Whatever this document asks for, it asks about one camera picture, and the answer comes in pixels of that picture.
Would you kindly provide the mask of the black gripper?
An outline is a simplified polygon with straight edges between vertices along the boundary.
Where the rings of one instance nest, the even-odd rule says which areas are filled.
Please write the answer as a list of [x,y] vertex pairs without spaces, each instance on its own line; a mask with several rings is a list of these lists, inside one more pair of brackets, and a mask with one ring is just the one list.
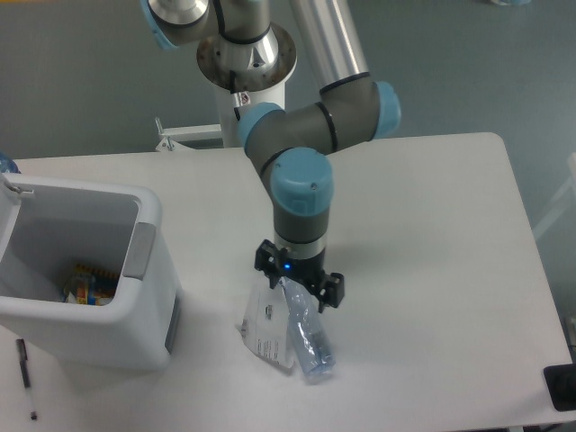
[[318,312],[322,313],[327,307],[337,308],[345,297],[345,277],[325,273],[324,258],[324,249],[306,259],[290,257],[286,248],[278,250],[274,243],[264,239],[256,249],[254,268],[265,275],[270,289],[277,286],[281,277],[310,288],[319,302]]

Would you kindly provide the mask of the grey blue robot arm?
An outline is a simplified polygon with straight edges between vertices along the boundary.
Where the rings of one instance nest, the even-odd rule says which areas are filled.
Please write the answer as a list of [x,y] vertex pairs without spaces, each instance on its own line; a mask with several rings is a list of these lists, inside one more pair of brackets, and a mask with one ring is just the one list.
[[334,192],[329,155],[378,140],[401,121],[394,89],[372,79],[348,4],[291,4],[319,88],[319,100],[287,112],[259,93],[282,85],[296,66],[292,36],[271,20],[267,1],[144,1],[157,44],[198,45],[203,75],[223,90],[224,141],[243,148],[273,205],[274,239],[255,267],[276,283],[302,284],[320,307],[337,307],[345,279],[324,269]]

